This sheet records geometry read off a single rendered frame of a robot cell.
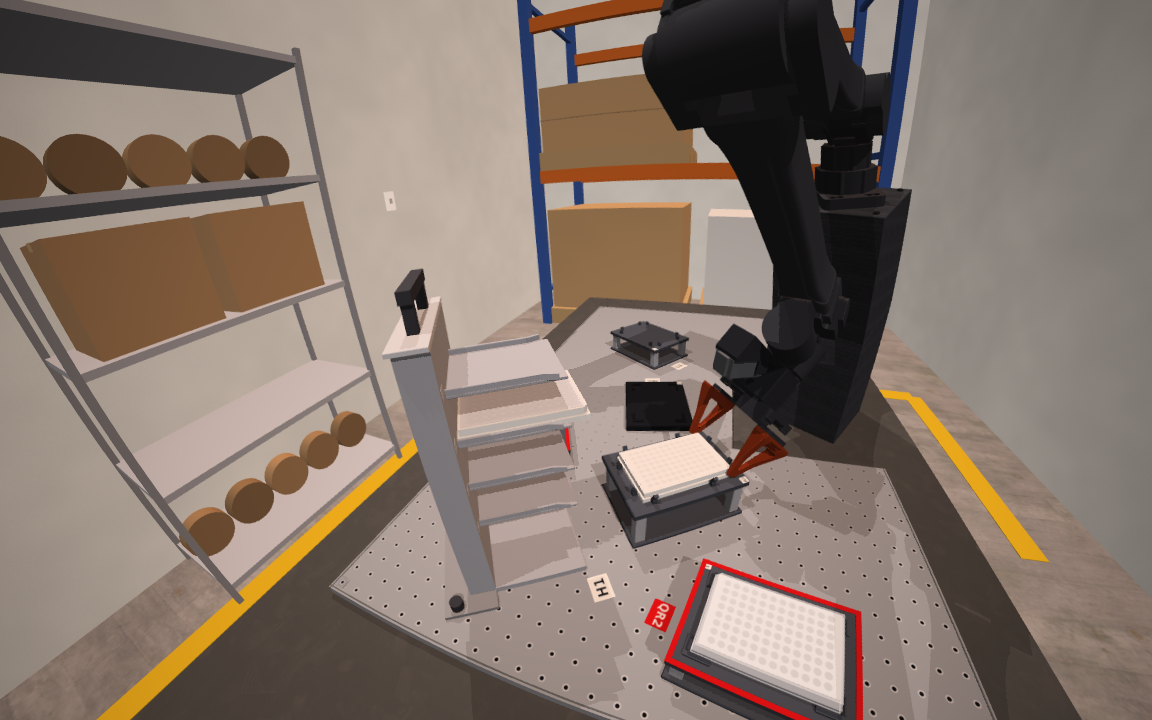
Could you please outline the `cream well plate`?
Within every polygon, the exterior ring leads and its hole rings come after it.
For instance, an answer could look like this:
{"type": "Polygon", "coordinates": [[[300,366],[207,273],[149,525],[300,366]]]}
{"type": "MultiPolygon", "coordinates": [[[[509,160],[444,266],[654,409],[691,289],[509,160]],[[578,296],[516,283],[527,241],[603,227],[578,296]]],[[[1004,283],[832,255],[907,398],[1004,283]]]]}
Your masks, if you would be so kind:
{"type": "Polygon", "coordinates": [[[591,419],[588,404],[573,377],[486,395],[458,397],[457,439],[486,435],[503,430],[535,427],[545,423],[591,419]]]}
{"type": "Polygon", "coordinates": [[[620,452],[617,461],[643,503],[654,495],[664,498],[705,486],[714,477],[721,480],[730,469],[699,433],[620,452]]]}

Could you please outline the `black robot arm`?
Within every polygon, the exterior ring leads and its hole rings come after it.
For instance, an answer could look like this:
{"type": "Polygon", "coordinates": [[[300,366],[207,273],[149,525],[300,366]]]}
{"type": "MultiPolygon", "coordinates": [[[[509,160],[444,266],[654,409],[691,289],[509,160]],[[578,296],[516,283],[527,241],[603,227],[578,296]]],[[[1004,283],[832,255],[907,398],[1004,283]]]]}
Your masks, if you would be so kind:
{"type": "Polygon", "coordinates": [[[820,338],[846,327],[850,300],[820,209],[882,209],[870,158],[890,114],[890,71],[867,76],[852,61],[832,0],[664,0],[643,68],[677,131],[703,127],[730,161],[770,252],[780,281],[761,323],[771,351],[733,324],[713,369],[774,410],[826,355],[820,338]],[[806,138],[828,141],[814,176],[806,138]]]}

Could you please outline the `dark grey flat nest with red border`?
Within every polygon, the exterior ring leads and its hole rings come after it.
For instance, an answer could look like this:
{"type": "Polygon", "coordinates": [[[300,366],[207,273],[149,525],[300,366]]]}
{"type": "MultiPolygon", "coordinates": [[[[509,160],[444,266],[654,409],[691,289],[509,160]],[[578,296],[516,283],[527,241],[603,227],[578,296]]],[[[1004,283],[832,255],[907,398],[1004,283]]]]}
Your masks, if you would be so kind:
{"type": "Polygon", "coordinates": [[[664,659],[664,673],[660,679],[684,688],[685,691],[698,694],[703,700],[730,710],[733,714],[746,717],[748,720],[863,720],[863,669],[861,669],[861,611],[820,600],[812,594],[794,591],[767,579],[753,577],[718,562],[703,559],[698,577],[696,577],[684,614],[680,619],[675,637],[664,659]],[[797,600],[814,602],[824,609],[844,612],[846,614],[846,673],[844,673],[844,712],[835,714],[827,708],[812,705],[810,702],[778,691],[771,685],[756,682],[735,670],[710,662],[708,659],[690,652],[692,641],[707,605],[710,588],[717,574],[723,573],[744,582],[761,585],[778,593],[787,594],[797,600]],[[696,680],[698,679],[698,680],[696,680]],[[705,684],[707,683],[707,684],[705,684]],[[719,689],[719,691],[718,691],[719,689]],[[759,707],[759,708],[758,708],[759,707]]]}

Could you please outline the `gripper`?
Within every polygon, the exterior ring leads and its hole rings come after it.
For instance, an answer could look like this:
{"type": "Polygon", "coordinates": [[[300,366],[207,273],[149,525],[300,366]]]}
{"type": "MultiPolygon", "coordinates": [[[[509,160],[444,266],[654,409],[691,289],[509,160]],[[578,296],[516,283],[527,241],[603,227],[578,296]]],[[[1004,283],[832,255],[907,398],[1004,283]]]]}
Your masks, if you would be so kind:
{"type": "MultiPolygon", "coordinates": [[[[797,379],[797,381],[799,381],[799,379],[797,379]]],[[[756,425],[753,432],[751,432],[748,437],[745,445],[742,445],[741,450],[738,450],[738,455],[733,458],[730,469],[726,471],[728,477],[738,477],[740,473],[744,473],[744,471],[765,464],[765,462],[786,457],[788,452],[785,450],[786,444],[783,439],[780,439],[780,437],[774,434],[774,432],[768,429],[768,425],[773,424],[774,427],[780,430],[780,432],[785,435],[788,433],[788,430],[791,430],[791,427],[788,427],[786,420],[776,414],[776,410],[785,404],[787,397],[794,393],[794,389],[799,386],[799,382],[797,382],[797,386],[788,393],[788,396],[785,397],[781,404],[774,410],[772,407],[764,404],[760,397],[756,397],[753,393],[744,386],[741,386],[741,384],[735,381],[735,379],[722,376],[721,382],[723,382],[723,386],[728,386],[733,389],[733,397],[728,395],[727,392],[723,392],[721,386],[717,386],[717,384],[714,384],[714,386],[710,386],[707,381],[702,382],[698,409],[696,409],[689,432],[692,434],[702,432],[702,430],[707,429],[713,420],[721,418],[723,414],[728,414],[733,406],[737,406],[742,410],[742,414],[748,414],[748,416],[756,420],[756,424],[758,425],[756,425]],[[707,409],[710,397],[717,400],[717,407],[710,411],[707,418],[702,420],[702,416],[705,409],[707,409]],[[699,420],[702,420],[702,423],[699,423],[699,420]],[[763,446],[765,446],[765,450],[763,450],[761,454],[758,454],[748,462],[744,462],[763,446]],[[744,464],[742,464],[742,462],[744,462],[744,464]]]]}

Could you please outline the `white microplate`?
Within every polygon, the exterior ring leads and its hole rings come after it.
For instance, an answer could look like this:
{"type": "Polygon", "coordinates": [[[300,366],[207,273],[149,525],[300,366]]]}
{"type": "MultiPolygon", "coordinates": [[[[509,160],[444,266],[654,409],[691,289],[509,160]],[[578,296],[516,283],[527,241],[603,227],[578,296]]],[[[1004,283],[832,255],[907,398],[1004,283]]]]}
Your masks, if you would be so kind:
{"type": "Polygon", "coordinates": [[[846,615],[717,574],[690,652],[844,712],[846,615]]]}

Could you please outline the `grey shelf rack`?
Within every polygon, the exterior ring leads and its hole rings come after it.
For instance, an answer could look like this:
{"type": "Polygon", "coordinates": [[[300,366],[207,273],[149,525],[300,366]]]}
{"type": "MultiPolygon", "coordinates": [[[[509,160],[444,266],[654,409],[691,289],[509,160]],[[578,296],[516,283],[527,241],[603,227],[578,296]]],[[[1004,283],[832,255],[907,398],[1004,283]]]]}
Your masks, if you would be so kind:
{"type": "Polygon", "coordinates": [[[532,334],[450,348],[440,304],[429,354],[391,357],[391,364],[468,592],[586,570],[567,511],[579,505],[561,435],[571,423],[457,439],[458,397],[568,379],[550,341],[532,334]]]}

